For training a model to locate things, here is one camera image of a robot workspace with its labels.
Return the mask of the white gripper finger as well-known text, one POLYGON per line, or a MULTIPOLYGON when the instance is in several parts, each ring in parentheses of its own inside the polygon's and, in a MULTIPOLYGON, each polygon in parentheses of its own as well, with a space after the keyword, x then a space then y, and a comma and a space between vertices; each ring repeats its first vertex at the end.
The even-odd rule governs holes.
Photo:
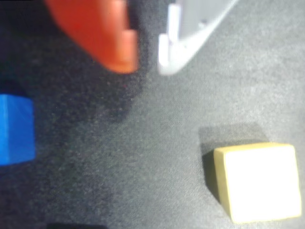
POLYGON ((198 53, 237 0, 177 0, 168 5, 166 32, 159 34, 158 72, 174 75, 198 53))

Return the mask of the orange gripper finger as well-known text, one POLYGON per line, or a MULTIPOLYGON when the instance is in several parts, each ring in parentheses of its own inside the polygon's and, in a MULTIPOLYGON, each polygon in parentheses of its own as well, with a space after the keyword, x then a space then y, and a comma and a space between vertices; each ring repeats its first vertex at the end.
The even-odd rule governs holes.
POLYGON ((125 0, 47 0, 59 28, 110 71, 138 69, 138 33, 129 24, 125 0))

